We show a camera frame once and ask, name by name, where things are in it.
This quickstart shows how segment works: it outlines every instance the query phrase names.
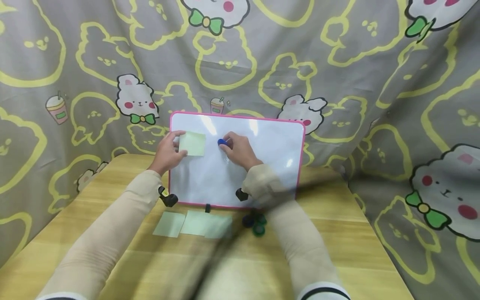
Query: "curtain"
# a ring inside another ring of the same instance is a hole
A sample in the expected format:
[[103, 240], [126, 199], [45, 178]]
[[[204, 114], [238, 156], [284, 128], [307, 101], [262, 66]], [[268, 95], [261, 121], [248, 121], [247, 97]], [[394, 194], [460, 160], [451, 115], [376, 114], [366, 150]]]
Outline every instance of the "curtain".
[[415, 298], [474, 299], [476, 2], [0, 0], [0, 265], [183, 110], [303, 122]]

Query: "yellow outline drawing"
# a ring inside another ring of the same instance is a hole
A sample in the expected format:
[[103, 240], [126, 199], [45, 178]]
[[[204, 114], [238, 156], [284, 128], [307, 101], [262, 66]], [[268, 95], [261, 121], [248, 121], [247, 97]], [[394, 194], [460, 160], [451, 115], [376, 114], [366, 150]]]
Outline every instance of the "yellow outline drawing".
[[352, 170], [350, 172], [350, 176], [348, 179], [352, 179], [353, 178], [353, 174], [355, 173], [355, 160], [353, 159], [353, 155], [350, 154], [350, 156], [348, 156], [348, 159], [350, 161], [350, 165], [352, 167]]
[[[0, 0], [0, 14], [4, 12], [17, 12], [18, 9], [12, 7], [12, 6], [7, 6], [3, 3], [3, 0]], [[2, 33], [5, 32], [5, 24], [0, 20], [0, 36]]]
[[314, 0], [308, 0], [308, 8], [305, 14], [298, 20], [296, 21], [291, 21], [287, 20], [285, 18], [282, 18], [273, 12], [271, 12], [262, 2], [262, 0], [252, 0], [252, 2], [258, 7], [258, 9], [270, 20], [273, 22], [277, 23], [280, 26], [283, 27], [300, 27], [303, 24], [305, 24], [308, 21], [308, 18], [310, 18], [310, 15], [312, 14], [313, 11], [313, 5], [315, 4]]
[[[288, 53], [283, 53], [283, 54], [278, 55], [275, 58], [275, 62], [273, 63], [270, 71], [268, 71], [268, 73], [265, 75], [265, 77], [262, 78], [260, 80], [260, 82], [258, 83], [258, 94], [260, 95], [260, 97], [262, 97], [266, 102], [270, 103], [271, 105], [273, 105], [277, 108], [282, 108], [283, 101], [280, 103], [280, 102], [277, 102], [277, 101], [273, 100], [272, 98], [270, 98], [267, 94], [265, 94], [263, 92], [263, 88], [264, 88], [265, 82], [270, 79], [270, 76], [272, 76], [272, 74], [276, 71], [276, 68], [279, 65], [280, 61], [282, 59], [284, 59], [285, 57], [290, 57], [292, 59], [292, 64], [289, 65], [288, 68], [298, 70], [297, 71], [297, 78], [304, 81], [306, 86], [307, 86], [307, 91], [306, 91], [305, 95], [303, 95], [305, 97], [305, 101], [308, 101], [312, 96], [312, 84], [310, 83], [310, 79], [312, 77], [314, 77], [318, 72], [317, 71], [317, 66], [315, 65], [314, 62], [312, 62], [312, 61], [298, 62], [297, 61], [297, 56], [295, 55], [295, 53], [288, 52]], [[303, 76], [302, 74], [300, 74], [300, 67], [303, 67], [303, 66], [310, 67], [312, 69], [312, 72], [310, 74], [308, 74], [307, 76]]]
[[[368, 152], [372, 149], [372, 138], [375, 136], [377, 131], [380, 131], [380, 130], [390, 131], [394, 135], [396, 144], [398, 145], [398, 148], [402, 152], [402, 155], [403, 155], [403, 170], [405, 172], [401, 175], [392, 176], [392, 175], [384, 174], [384, 173], [381, 173], [381, 172], [378, 172], [378, 171], [368, 171], [368, 170], [365, 170], [365, 168], [363, 166], [363, 163], [368, 158]], [[410, 178], [410, 176], [412, 174], [412, 171], [413, 171], [412, 160], [410, 158], [410, 151], [408, 150], [407, 144], [402, 139], [402, 137], [398, 133], [398, 130], [394, 126], [392, 126], [390, 124], [381, 124], [381, 125], [375, 126], [370, 131], [368, 136], [366, 136], [362, 139], [362, 141], [367, 143], [367, 149], [363, 150], [362, 148], [360, 148], [360, 146], [357, 146], [357, 148], [360, 150], [360, 152], [363, 153], [363, 158], [360, 161], [360, 168], [364, 173], [384, 177], [384, 178], [387, 178], [387, 179], [390, 179], [390, 180], [395, 180], [395, 181], [402, 181], [402, 180], [407, 180], [407, 179]]]
[[[47, 23], [47, 26], [50, 28], [51, 31], [55, 33], [55, 35], [59, 39], [59, 43], [61, 46], [59, 63], [57, 65], [56, 70], [50, 76], [47, 76], [41, 79], [34, 79], [34, 80], [23, 80], [23, 79], [13, 78], [0, 70], [0, 82], [13, 87], [40, 87], [40, 86], [45, 86], [45, 85], [49, 85], [56, 82], [60, 78], [61, 72], [63, 70], [63, 65], [65, 64], [65, 57], [67, 56], [67, 47], [65, 46], [65, 42], [63, 41], [63, 37], [61, 36], [60, 31], [55, 26], [53, 26], [53, 24], [50, 22], [48, 17], [45, 16], [42, 8], [40, 7], [40, 4], [38, 4], [38, 1], [37, 0], [31, 0], [31, 1], [38, 8], [38, 12], [40, 13], [40, 16], [45, 20], [45, 23]], [[11, 8], [9, 8], [5, 4], [3, 4], [2, 1], [0, 1], [0, 12], [8, 12], [8, 11], [11, 12], [12, 11]], [[0, 35], [3, 33], [3, 30], [5, 30], [5, 27], [3, 25], [3, 22], [0, 21]]]
[[30, 230], [32, 229], [32, 216], [27, 212], [19, 212], [8, 218], [0, 219], [0, 225], [4, 225], [15, 220], [21, 220], [25, 224], [25, 232], [17, 248], [15, 248], [15, 251], [13, 251], [10, 257], [7, 259], [7, 262], [15, 257], [27, 245], [28, 237], [30, 236]]
[[425, 130], [425, 133], [427, 134], [427, 136], [432, 140], [433, 143], [435, 143], [435, 145], [437, 145], [440, 151], [442, 152], [450, 151], [450, 147], [447, 145], [447, 143], [445, 143], [445, 141], [440, 137], [440, 135], [435, 131], [435, 129], [433, 129], [433, 125], [430, 122], [428, 114], [432, 111], [433, 107], [435, 107], [435, 105], [438, 104], [438, 102], [443, 100], [449, 100], [451, 97], [455, 96], [461, 91], [468, 90], [473, 86], [473, 84], [477, 80], [480, 80], [480, 70], [478, 70], [475, 74], [467, 78], [461, 86], [454, 87], [448, 92], [446, 92], [445, 94], [435, 98], [432, 102], [430, 102], [430, 104], [422, 113], [420, 117], [422, 127]]
[[237, 114], [246, 114], [246, 115], [251, 115], [256, 118], [264, 118], [260, 113], [253, 111], [253, 110], [248, 110], [248, 109], [234, 109], [231, 112], [226, 113], [227, 116], [235, 116]]
[[129, 34], [130, 34], [130, 40], [132, 41], [132, 44], [134, 44], [137, 47], [146, 49], [146, 50], [155, 50], [158, 47], [160, 47], [161, 45], [165, 44], [166, 42], [168, 42], [170, 40], [173, 40], [177, 37], [183, 36], [187, 32], [188, 27], [190, 26], [190, 24], [188, 23], [189, 14], [187, 12], [187, 8], [185, 6], [183, 6], [183, 4], [180, 2], [180, 0], [177, 0], [177, 5], [179, 7], [180, 14], [183, 18], [183, 24], [181, 25], [180, 30], [179, 31], [174, 31], [169, 35], [162, 36], [159, 40], [156, 40], [153, 44], [147, 45], [147, 44], [144, 44], [144, 43], [138, 41], [137, 37], [136, 37], [137, 28], [145, 28], [132, 15], [133, 13], [137, 12], [137, 9], [138, 9], [136, 0], [129, 0], [130, 5], [132, 6], [132, 10], [130, 11], [130, 17], [122, 14], [117, 9], [117, 4], [115, 3], [116, 0], [112, 0], [112, 2], [113, 2], [113, 8], [116, 11], [117, 16], [122, 21], [124, 21], [125, 23], [127, 23], [129, 25]]
[[322, 167], [323, 167], [323, 168], [333, 169], [330, 165], [332, 164], [332, 161], [334, 161], [335, 159], [339, 159], [339, 160], [341, 160], [341, 161], [346, 161], [346, 160], [347, 160], [346, 157], [333, 154], [332, 156], [330, 156], [330, 157], [328, 158], [327, 162], [326, 162]]
[[[235, 83], [231, 83], [231, 84], [225, 84], [225, 85], [211, 84], [207, 80], [204, 79], [204, 77], [202, 76], [202, 72], [201, 72], [202, 61], [204, 60], [204, 56], [211, 55], [215, 52], [215, 50], [216, 50], [215, 43], [216, 42], [227, 42], [227, 40], [223, 37], [223, 33], [220, 36], [214, 36], [210, 32], [199, 31], [195, 35], [195, 37], [193, 38], [193, 41], [192, 41], [193, 46], [198, 51], [198, 57], [197, 57], [197, 61], [195, 63], [195, 73], [197, 74], [197, 77], [198, 77], [198, 80], [200, 81], [200, 83], [203, 86], [208, 87], [209, 89], [216, 90], [216, 91], [229, 91], [229, 90], [232, 90], [234, 88], [237, 88], [239, 86], [244, 85], [245, 83], [250, 81], [255, 76], [255, 74], [257, 73], [257, 60], [255, 59], [255, 57], [253, 57], [252, 51], [250, 50], [250, 48], [248, 48], [247, 38], [245, 37], [245, 31], [243, 30], [243, 28], [241, 26], [235, 26], [232, 29], [235, 29], [239, 32], [239, 38], [241, 40], [241, 48], [245, 51], [245, 55], [247, 56], [247, 59], [252, 63], [252, 67], [250, 68], [251, 72], [247, 76], [245, 76], [241, 80], [239, 80]], [[204, 36], [207, 36], [209, 38], [214, 39], [212, 47], [209, 48], [209, 49], [204, 49], [199, 43], [200, 39]]]
[[[408, 98], [408, 97], [414, 97], [414, 96], [420, 96], [423, 94], [426, 94], [428, 92], [433, 91], [434, 89], [438, 88], [441, 86], [445, 80], [450, 76], [450, 74], [453, 72], [456, 61], [455, 57], [457, 54], [457, 50], [455, 47], [456, 40], [458, 38], [458, 26], [460, 25], [460, 22], [452, 26], [452, 31], [448, 34], [447, 41], [444, 43], [444, 47], [447, 50], [447, 58], [445, 59], [445, 62], [447, 64], [447, 69], [445, 70], [445, 73], [440, 76], [439, 80], [435, 83], [432, 83], [428, 86], [413, 90], [413, 91], [406, 91], [402, 92], [397, 96], [397, 99], [400, 98]], [[428, 47], [425, 46], [424, 43], [425, 39], [422, 40], [420, 43], [417, 44], [416, 41], [411, 42], [405, 49], [403, 49], [400, 54], [398, 55], [397, 62], [398, 66], [395, 69], [395, 71], [392, 73], [392, 75], [387, 79], [385, 82], [385, 85], [382, 88], [382, 91], [380, 92], [380, 95], [378, 96], [378, 99], [375, 103], [375, 105], [379, 108], [389, 108], [392, 103], [384, 103], [381, 101], [382, 95], [384, 94], [384, 91], [387, 89], [387, 87], [390, 85], [390, 82], [392, 81], [393, 77], [397, 74], [398, 70], [400, 70], [408, 61], [410, 54], [413, 53], [415, 50], [427, 50]]]
[[130, 153], [130, 152], [128, 152], [128, 150], [127, 150], [125, 147], [120, 146], [120, 147], [117, 147], [117, 148], [115, 148], [115, 149], [112, 150], [112, 153], [110, 154], [111, 159], [114, 159], [114, 158], [116, 157], [116, 156], [115, 156], [115, 152], [116, 152], [117, 150], [123, 150], [123, 151], [125, 151], [125, 153]]
[[317, 141], [320, 141], [320, 142], [324, 142], [324, 143], [346, 143], [346, 142], [350, 142], [351, 140], [353, 140], [355, 138], [355, 136], [357, 136], [357, 133], [359, 132], [362, 124], [363, 124], [363, 121], [365, 120], [365, 113], [367, 111], [367, 99], [365, 98], [362, 98], [362, 97], [357, 97], [357, 96], [347, 96], [345, 98], [343, 98], [338, 104], [335, 104], [335, 103], [329, 103], [327, 104], [328, 107], [331, 107], [332, 109], [325, 113], [325, 114], [322, 114], [324, 118], [330, 116], [331, 114], [333, 114], [333, 110], [334, 109], [345, 109], [345, 107], [343, 106], [343, 104], [345, 102], [347, 102], [348, 100], [357, 100], [360, 102], [360, 107], [361, 107], [361, 110], [360, 110], [360, 115], [361, 115], [361, 120], [360, 120], [360, 124], [359, 124], [359, 127], [357, 128], [357, 131], [355, 131], [355, 133], [352, 135], [352, 136], [349, 136], [349, 137], [345, 137], [345, 138], [339, 138], [339, 139], [334, 139], [334, 138], [323, 138], [323, 137], [319, 137], [315, 132], [312, 132], [310, 133], [310, 136], [312, 138], [314, 138], [315, 140]]
[[304, 164], [304, 167], [309, 166], [315, 160], [315, 156], [310, 151], [308, 151], [309, 146], [310, 145], [308, 143], [303, 143], [303, 152], [308, 155], [308, 163]]
[[[405, 262], [402, 260], [402, 257], [398, 254], [398, 252], [390, 246], [390, 244], [387, 243], [385, 240], [382, 231], [380, 230], [380, 227], [378, 226], [378, 221], [380, 218], [386, 214], [388, 211], [390, 211], [393, 206], [396, 204], [397, 201], [401, 201], [405, 207], [406, 215], [403, 215], [403, 218], [405, 218], [408, 222], [412, 223], [415, 225], [415, 236], [417, 237], [418, 241], [420, 244], [425, 248], [425, 258], [426, 258], [426, 263], [427, 263], [427, 271], [424, 274], [419, 274], [415, 273], [412, 269], [410, 269]], [[389, 250], [389, 252], [392, 254], [393, 257], [395, 257], [396, 261], [402, 266], [402, 268], [410, 275], [412, 276], [413, 279], [417, 280], [420, 283], [423, 284], [429, 284], [432, 281], [435, 280], [435, 266], [433, 265], [432, 261], [432, 252], [435, 253], [440, 253], [442, 251], [442, 247], [440, 245], [440, 240], [438, 239], [437, 234], [427, 225], [425, 225], [422, 221], [417, 220], [413, 214], [412, 211], [410, 210], [409, 206], [405, 203], [405, 199], [400, 197], [400, 196], [395, 196], [395, 198], [392, 200], [392, 202], [387, 206], [384, 210], [380, 212], [378, 217], [375, 219], [375, 222], [373, 224], [373, 227], [375, 228], [375, 231], [377, 232], [378, 238], [380, 242], [382, 242], [383, 246]], [[428, 244], [423, 240], [421, 237], [418, 227], [423, 228], [424, 230], [428, 231], [433, 238], [434, 244]]]
[[187, 94], [187, 98], [190, 100], [190, 102], [192, 103], [192, 106], [197, 109], [197, 112], [202, 112], [202, 108], [200, 107], [200, 105], [198, 105], [197, 103], [197, 100], [195, 100], [195, 98], [193, 98], [193, 93], [192, 93], [192, 90], [190, 89], [190, 86], [185, 83], [185, 82], [180, 82], [180, 81], [172, 81], [170, 82], [167, 87], [165, 88], [165, 91], [164, 92], [161, 92], [161, 91], [154, 91], [154, 94], [155, 95], [160, 95], [161, 98], [159, 101], [155, 102], [157, 104], [157, 106], [160, 108], [160, 106], [165, 102], [165, 100], [163, 99], [164, 97], [171, 97], [171, 96], [174, 96], [174, 94], [172, 94], [170, 92], [170, 90], [172, 89], [172, 87], [174, 86], [182, 86], [183, 89], [185, 90], [185, 93]]
[[40, 158], [43, 151], [47, 147], [47, 137], [43, 133], [40, 126], [36, 123], [25, 121], [15, 115], [9, 115], [6, 110], [0, 107], [0, 120], [5, 120], [12, 122], [18, 127], [27, 127], [31, 129], [36, 138], [38, 138], [38, 143], [36, 143], [35, 148], [32, 151], [31, 156], [27, 159], [24, 165], [18, 170], [18, 172], [4, 185], [0, 186], [0, 194], [8, 191], [14, 187], [22, 178], [30, 171], [34, 166], [36, 161]]
[[[145, 150], [145, 149], [142, 149], [138, 144], [137, 144], [137, 140], [135, 138], [135, 134], [133, 133], [133, 130], [132, 128], [133, 127], [140, 127], [142, 128], [142, 132], [150, 132], [151, 135], [153, 136], [165, 136], [167, 134], [167, 132], [169, 131], [169, 128], [167, 127], [162, 127], [162, 126], [157, 126], [157, 125], [152, 125], [152, 126], [148, 126], [148, 127], [145, 127], [143, 125], [140, 125], [140, 124], [130, 124], [127, 126], [127, 130], [128, 130], [128, 133], [130, 134], [130, 139], [132, 140], [132, 145], [139, 151], [143, 152], [143, 153], [146, 153], [146, 154], [151, 154], [151, 155], [154, 155], [155, 152], [154, 151], [148, 151], [148, 150]], [[153, 132], [151, 132], [152, 129], [159, 129], [160, 130], [160, 133], [158, 134], [155, 134]]]
[[353, 198], [357, 200], [357, 203], [360, 206], [361, 212], [365, 213], [367, 211], [367, 207], [365, 206], [365, 202], [360, 198], [360, 196], [357, 193], [353, 194]]
[[458, 254], [460, 254], [460, 258], [462, 259], [465, 267], [470, 271], [473, 278], [477, 281], [477, 284], [480, 285], [480, 270], [475, 265], [475, 263], [470, 258], [467, 250], [467, 239], [463, 237], [456, 238], [456, 248], [458, 249]]
[[[98, 137], [94, 140], [92, 139], [93, 132], [85, 133], [86, 128], [84, 126], [78, 126], [76, 121], [75, 121], [75, 114], [74, 114], [75, 105], [80, 100], [82, 100], [86, 97], [101, 99], [101, 100], [107, 102], [108, 104], [110, 104], [110, 106], [112, 106], [112, 108], [116, 111], [116, 114], [115, 114], [114, 117], [109, 117], [105, 121], [105, 123], [103, 123], [102, 129], [100, 130], [100, 132], [98, 134]], [[105, 96], [103, 94], [100, 94], [100, 93], [96, 93], [96, 92], [83, 92], [83, 93], [79, 94], [77, 97], [75, 97], [75, 99], [72, 100], [72, 105], [70, 106], [70, 119], [72, 120], [72, 125], [73, 125], [73, 128], [75, 129], [75, 132], [73, 133], [72, 139], [71, 139], [72, 144], [74, 146], [78, 146], [81, 142], [83, 142], [84, 140], [87, 140], [87, 142], [90, 145], [94, 145], [103, 136], [103, 134], [105, 133], [105, 130], [107, 129], [107, 126], [110, 123], [112, 123], [113, 121], [120, 119], [120, 112], [119, 112], [119, 109], [117, 108], [117, 106], [115, 105], [115, 103], [113, 103], [113, 101], [110, 100], [107, 96]], [[84, 136], [80, 140], [75, 140], [75, 137], [77, 136], [77, 134], [79, 132], [83, 132]]]
[[48, 207], [48, 212], [51, 213], [52, 215], [62, 211], [65, 207], [60, 207], [60, 208], [53, 208], [53, 206], [60, 200], [70, 200], [70, 195], [67, 194], [67, 195], [60, 195], [60, 193], [57, 191], [57, 189], [55, 188], [55, 184], [57, 183], [57, 180], [67, 174], [74, 165], [76, 165], [77, 163], [81, 162], [81, 161], [84, 161], [84, 160], [91, 160], [91, 161], [94, 161], [96, 162], [99, 166], [101, 165], [101, 163], [103, 162], [101, 158], [99, 158], [98, 156], [95, 156], [95, 155], [91, 155], [91, 154], [83, 154], [83, 155], [80, 155], [79, 157], [77, 157], [76, 159], [74, 159], [67, 167], [57, 171], [55, 174], [53, 174], [52, 178], [50, 179], [50, 182], [48, 183], [48, 192], [50, 193], [50, 195], [52, 195], [53, 197], [53, 200], [52, 200], [52, 203], [50, 204], [50, 206]]
[[115, 45], [115, 51], [122, 56], [123, 58], [129, 59], [134, 68], [137, 71], [137, 77], [142, 82], [144, 80], [142, 72], [140, 71], [140, 67], [138, 66], [137, 62], [135, 61], [135, 58], [133, 57], [133, 52], [130, 50], [128, 53], [124, 53], [120, 50], [119, 46], [117, 45], [117, 42], [125, 42], [127, 45], [130, 45], [129, 41], [121, 36], [111, 36], [107, 30], [103, 27], [103, 25], [97, 23], [97, 22], [85, 22], [80, 25], [80, 43], [78, 44], [78, 50], [75, 53], [75, 59], [77, 60], [78, 65], [80, 66], [80, 69], [82, 69], [85, 73], [100, 79], [101, 81], [104, 81], [110, 85], [117, 86], [117, 78], [115, 80], [111, 80], [100, 73], [98, 73], [95, 70], [92, 70], [88, 67], [85, 66], [85, 62], [82, 59], [82, 55], [85, 54], [85, 48], [90, 42], [88, 40], [88, 29], [90, 27], [97, 27], [100, 29], [100, 31], [103, 33], [105, 36], [104, 39], [102, 39], [102, 42], [107, 42]]
[[[407, 28], [408, 22], [407, 22], [407, 18], [404, 15], [404, 12], [405, 12], [405, 9], [407, 8], [407, 2], [404, 1], [404, 0], [396, 0], [397, 5], [398, 5], [398, 17], [399, 17], [399, 19], [398, 19], [398, 35], [396, 37], [394, 37], [389, 44], [384, 45], [384, 46], [377, 46], [377, 47], [375, 47], [371, 50], [361, 52], [356, 57], [352, 57], [349, 60], [347, 60], [346, 62], [335, 61], [336, 52], [339, 49], [345, 49], [346, 48], [342, 44], [340, 38], [342, 36], [344, 36], [349, 30], [350, 22], [349, 22], [347, 16], [350, 13], [350, 11], [352, 10], [352, 7], [355, 4], [355, 2], [356, 2], [356, 0], [349, 0], [349, 3], [347, 5], [347, 7], [342, 12], [342, 14], [338, 17], [332, 17], [332, 18], [328, 19], [327, 22], [325, 23], [325, 26], [322, 29], [322, 32], [320, 33], [321, 41], [323, 41], [327, 45], [333, 47], [333, 49], [330, 51], [330, 54], [328, 55], [328, 60], [327, 60], [328, 63], [333, 65], [333, 66], [344, 68], [344, 67], [347, 67], [347, 66], [353, 64], [354, 62], [357, 62], [357, 61], [361, 60], [362, 58], [364, 58], [366, 56], [374, 55], [374, 54], [377, 54], [378, 52], [388, 51], [388, 50], [392, 49], [393, 47], [395, 47], [395, 45], [398, 44], [398, 42], [400, 40], [402, 40], [405, 36], [405, 30]], [[342, 33], [338, 37], [337, 41], [333, 41], [328, 37], [328, 28], [330, 26], [336, 25], [336, 24], [342, 25]]]

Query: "wooden table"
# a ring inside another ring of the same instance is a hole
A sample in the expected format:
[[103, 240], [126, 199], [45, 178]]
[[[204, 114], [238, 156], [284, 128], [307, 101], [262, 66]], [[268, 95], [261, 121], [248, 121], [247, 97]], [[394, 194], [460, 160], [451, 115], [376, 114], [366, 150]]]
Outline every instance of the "wooden table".
[[[34, 299], [75, 240], [152, 158], [125, 154], [113, 159], [72, 204], [0, 270], [0, 299]], [[413, 299], [345, 182], [336, 173], [320, 171], [322, 176], [337, 180], [300, 194], [298, 200], [321, 232], [352, 299]], [[300, 181], [306, 182], [320, 171], [303, 168]], [[180, 204], [165, 208], [158, 201], [112, 272], [100, 299], [178, 299], [172, 295], [167, 298], [165, 292], [170, 289], [178, 294], [185, 290], [189, 277], [182, 272], [199, 254], [199, 244], [208, 248], [213, 242], [184, 234], [165, 238], [152, 232], [163, 211], [185, 214], [191, 209], [201, 208]], [[233, 211], [214, 209], [212, 213]], [[206, 297], [210, 300], [293, 299], [288, 265], [268, 226], [262, 238], [244, 235], [212, 281]]]

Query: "pink whiteboard frame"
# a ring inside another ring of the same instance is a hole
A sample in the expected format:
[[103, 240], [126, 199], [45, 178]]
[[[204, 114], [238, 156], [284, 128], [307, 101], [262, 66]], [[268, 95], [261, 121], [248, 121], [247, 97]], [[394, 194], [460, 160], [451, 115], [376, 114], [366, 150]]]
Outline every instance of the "pink whiteboard frame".
[[[270, 119], [270, 118], [256, 118], [256, 117], [245, 117], [245, 116], [229, 116], [229, 115], [221, 115], [221, 114], [209, 114], [209, 113], [201, 113], [201, 112], [190, 112], [190, 111], [174, 111], [170, 114], [170, 125], [169, 130], [172, 131], [172, 118], [175, 114], [186, 114], [186, 115], [200, 115], [200, 116], [212, 116], [212, 117], [223, 117], [223, 118], [237, 118], [237, 119], [248, 119], [248, 120], [266, 120], [266, 121], [275, 121], [275, 122], [287, 122], [287, 123], [298, 123], [303, 126], [303, 138], [302, 138], [302, 147], [300, 150], [300, 159], [299, 159], [299, 173], [297, 176], [297, 186], [300, 182], [300, 169], [301, 169], [301, 156], [303, 154], [303, 146], [305, 145], [305, 132], [306, 128], [305, 125], [300, 121], [291, 121], [291, 120], [280, 120], [280, 119]], [[168, 191], [170, 191], [170, 170], [168, 171]], [[178, 202], [181, 204], [192, 205], [192, 206], [205, 206], [203, 203], [191, 203], [191, 202]], [[215, 208], [228, 208], [228, 209], [252, 209], [251, 207], [236, 207], [236, 206], [227, 206], [227, 205], [212, 205], [211, 207]]]

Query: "cartoon bunny print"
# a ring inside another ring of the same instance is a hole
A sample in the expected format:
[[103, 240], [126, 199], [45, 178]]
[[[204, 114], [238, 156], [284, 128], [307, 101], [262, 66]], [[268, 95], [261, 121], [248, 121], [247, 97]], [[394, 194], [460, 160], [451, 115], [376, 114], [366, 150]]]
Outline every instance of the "cartoon bunny print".
[[417, 166], [405, 201], [423, 214], [431, 228], [449, 228], [480, 242], [480, 149], [459, 144], [426, 165]]
[[460, 21], [476, 2], [477, 0], [409, 0], [405, 15], [413, 23], [405, 31], [405, 36], [418, 36], [420, 42], [429, 31], [439, 31]]
[[181, 0], [191, 12], [192, 26], [208, 28], [211, 34], [219, 36], [223, 28], [240, 25], [250, 11], [248, 0]]
[[117, 78], [119, 91], [115, 104], [122, 115], [129, 116], [130, 122], [145, 122], [154, 125], [158, 118], [158, 106], [153, 102], [153, 89], [133, 74]]
[[323, 98], [305, 101], [302, 95], [294, 95], [285, 100], [277, 119], [300, 121], [305, 125], [305, 134], [310, 134], [324, 121], [322, 109], [326, 105]]

